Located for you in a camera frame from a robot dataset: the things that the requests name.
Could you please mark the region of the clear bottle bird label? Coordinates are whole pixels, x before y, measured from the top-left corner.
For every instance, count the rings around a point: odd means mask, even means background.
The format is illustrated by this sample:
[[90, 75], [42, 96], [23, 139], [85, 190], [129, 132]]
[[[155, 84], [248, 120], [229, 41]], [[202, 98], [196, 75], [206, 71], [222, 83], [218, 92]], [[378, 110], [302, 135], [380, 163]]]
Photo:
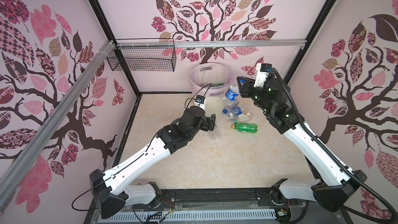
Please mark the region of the clear bottle bird label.
[[252, 119], [252, 115], [247, 112], [247, 113], [242, 113], [240, 115], [234, 116], [232, 119], [228, 120], [229, 125], [236, 125], [239, 123], [247, 123]]

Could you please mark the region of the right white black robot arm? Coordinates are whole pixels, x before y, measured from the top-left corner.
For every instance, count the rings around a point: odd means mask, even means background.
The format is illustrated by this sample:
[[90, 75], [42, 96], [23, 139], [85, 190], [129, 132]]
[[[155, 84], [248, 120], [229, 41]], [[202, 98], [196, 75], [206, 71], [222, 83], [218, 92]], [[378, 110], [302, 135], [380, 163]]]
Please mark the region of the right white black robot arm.
[[311, 135], [309, 126], [301, 126], [288, 105], [288, 96], [276, 78], [267, 79], [262, 87], [255, 87], [255, 80], [237, 78], [242, 97], [253, 100], [269, 123], [288, 138], [306, 157], [319, 174], [317, 180], [295, 182], [281, 179], [273, 187], [275, 199], [299, 199], [317, 202], [324, 209], [336, 212], [360, 188], [360, 184], [348, 176], [332, 159], [333, 153], [322, 149]]

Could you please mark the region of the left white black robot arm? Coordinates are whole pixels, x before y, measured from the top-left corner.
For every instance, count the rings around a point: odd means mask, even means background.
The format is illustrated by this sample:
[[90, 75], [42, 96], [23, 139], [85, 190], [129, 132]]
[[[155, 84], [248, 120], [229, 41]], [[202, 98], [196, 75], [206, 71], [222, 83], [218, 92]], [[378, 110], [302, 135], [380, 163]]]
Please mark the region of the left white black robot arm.
[[185, 147], [199, 131], [213, 131], [216, 115], [192, 106], [182, 117], [161, 128], [140, 151], [106, 171], [90, 175], [91, 192], [102, 219], [116, 215], [125, 206], [143, 204], [154, 208], [160, 204], [162, 191], [155, 182], [131, 186], [130, 183], [157, 162]]

